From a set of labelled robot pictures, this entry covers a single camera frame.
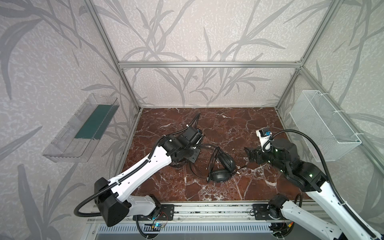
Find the black headphones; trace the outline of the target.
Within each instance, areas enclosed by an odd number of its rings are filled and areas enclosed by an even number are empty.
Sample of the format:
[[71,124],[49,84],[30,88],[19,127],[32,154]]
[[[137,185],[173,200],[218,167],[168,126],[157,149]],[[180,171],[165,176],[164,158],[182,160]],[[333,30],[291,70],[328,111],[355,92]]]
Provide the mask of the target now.
[[208,175],[205,178],[207,183],[223,183],[229,181],[239,170],[245,169],[248,166],[244,165],[240,168],[233,157],[223,151],[219,146],[212,144],[200,144],[196,146],[196,150],[210,150],[212,154],[210,156],[208,164]]
[[190,161],[190,158],[171,156],[171,163],[169,164],[169,166],[172,168],[182,168],[189,161]]

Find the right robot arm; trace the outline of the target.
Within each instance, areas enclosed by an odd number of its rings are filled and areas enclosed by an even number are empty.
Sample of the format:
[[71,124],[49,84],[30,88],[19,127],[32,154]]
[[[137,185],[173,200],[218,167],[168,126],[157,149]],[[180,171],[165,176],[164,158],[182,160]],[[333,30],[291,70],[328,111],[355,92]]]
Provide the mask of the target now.
[[287,139],[277,139],[268,128],[257,131],[261,144],[259,148],[245,148],[248,158],[251,162],[268,163],[280,170],[289,182],[314,200],[333,223],[305,211],[281,194],[269,201],[271,216],[282,216],[322,240],[382,240],[384,235],[364,221],[342,198],[315,141],[297,130],[290,130],[290,133],[298,134],[311,143],[320,157],[322,169],[302,161],[295,144]]

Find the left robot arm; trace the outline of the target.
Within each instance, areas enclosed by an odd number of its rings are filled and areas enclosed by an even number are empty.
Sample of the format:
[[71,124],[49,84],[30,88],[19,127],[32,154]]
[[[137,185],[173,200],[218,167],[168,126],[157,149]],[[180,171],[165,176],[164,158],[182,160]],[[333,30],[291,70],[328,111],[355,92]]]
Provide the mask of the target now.
[[156,218],[161,203],[153,196],[133,196],[133,192],[152,175],[166,166],[180,167],[195,162],[200,154],[198,145],[203,133],[198,129],[200,115],[184,129],[161,136],[151,152],[121,174],[95,182],[95,193],[80,202],[74,215],[80,218],[102,217],[108,227],[129,216]]

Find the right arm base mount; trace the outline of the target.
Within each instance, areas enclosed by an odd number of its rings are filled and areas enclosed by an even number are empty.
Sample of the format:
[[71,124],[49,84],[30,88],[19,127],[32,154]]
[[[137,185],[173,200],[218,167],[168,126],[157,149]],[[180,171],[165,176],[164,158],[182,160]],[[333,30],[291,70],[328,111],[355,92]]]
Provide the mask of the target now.
[[256,220],[284,221],[281,210],[268,204],[253,204],[253,215]]

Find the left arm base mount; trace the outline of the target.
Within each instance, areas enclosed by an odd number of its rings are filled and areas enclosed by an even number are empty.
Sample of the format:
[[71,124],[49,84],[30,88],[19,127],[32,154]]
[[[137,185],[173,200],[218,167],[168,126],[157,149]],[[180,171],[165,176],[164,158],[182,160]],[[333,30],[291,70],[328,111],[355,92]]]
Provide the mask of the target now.
[[160,205],[148,215],[148,219],[159,221],[172,221],[175,213],[175,205]]

